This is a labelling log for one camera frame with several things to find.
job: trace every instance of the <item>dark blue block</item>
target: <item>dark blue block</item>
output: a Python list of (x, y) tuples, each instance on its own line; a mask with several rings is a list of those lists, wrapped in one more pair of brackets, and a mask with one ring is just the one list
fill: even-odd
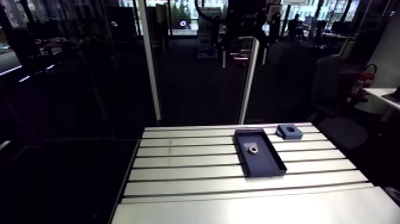
[(286, 166), (262, 129), (236, 130), (236, 150), (247, 177), (284, 175)]
[(295, 125), (278, 125), (276, 135), (285, 140), (301, 139), (303, 137), (303, 132)]

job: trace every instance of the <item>hole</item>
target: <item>hole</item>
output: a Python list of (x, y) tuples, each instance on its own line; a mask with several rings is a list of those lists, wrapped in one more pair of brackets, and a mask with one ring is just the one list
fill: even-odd
[(290, 131), (290, 132), (294, 132), (294, 131), (295, 131), (295, 129), (292, 128), (292, 127), (287, 127), (286, 130), (288, 130), (288, 131)]

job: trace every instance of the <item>black chair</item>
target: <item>black chair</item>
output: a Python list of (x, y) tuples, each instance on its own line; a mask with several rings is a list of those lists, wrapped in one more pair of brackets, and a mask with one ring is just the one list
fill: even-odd
[(343, 64), (343, 59), (336, 56), (318, 60), (311, 93), (311, 107), (318, 114), (312, 122), (340, 149), (350, 151), (362, 146), (369, 133), (346, 117), (346, 111), (353, 104), (341, 105), (338, 101), (339, 75)]

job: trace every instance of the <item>metal nut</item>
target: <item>metal nut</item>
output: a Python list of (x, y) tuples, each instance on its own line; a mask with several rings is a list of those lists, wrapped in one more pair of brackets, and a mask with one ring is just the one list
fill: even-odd
[(258, 153), (258, 148), (255, 147), (255, 146), (252, 146), (252, 147), (249, 148), (249, 152), (251, 154), (257, 154)]

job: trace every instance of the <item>white pole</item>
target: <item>white pole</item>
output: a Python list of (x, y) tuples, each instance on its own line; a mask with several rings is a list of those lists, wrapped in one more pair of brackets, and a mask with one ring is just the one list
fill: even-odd
[(151, 93), (153, 96), (155, 118), (157, 119), (157, 121), (160, 121), (161, 120), (160, 102), (158, 100), (157, 84), (155, 81), (154, 62), (153, 62), (152, 49), (151, 49), (151, 43), (150, 43), (150, 33), (149, 33), (149, 26), (148, 26), (148, 21), (147, 21), (145, 0), (139, 0), (139, 11), (140, 11), (140, 18), (142, 19), (143, 40), (145, 43), (147, 67), (149, 70), (150, 86), (151, 86)]
[(242, 106), (240, 109), (240, 116), (239, 116), (239, 124), (240, 125), (243, 125), (245, 123), (247, 106), (249, 103), (251, 85), (253, 83), (255, 64), (257, 62), (257, 55), (258, 55), (259, 47), (260, 47), (260, 42), (256, 38), (253, 38), (253, 44), (251, 46), (249, 67), (247, 69), (247, 75), (246, 75), (245, 91), (243, 92)]

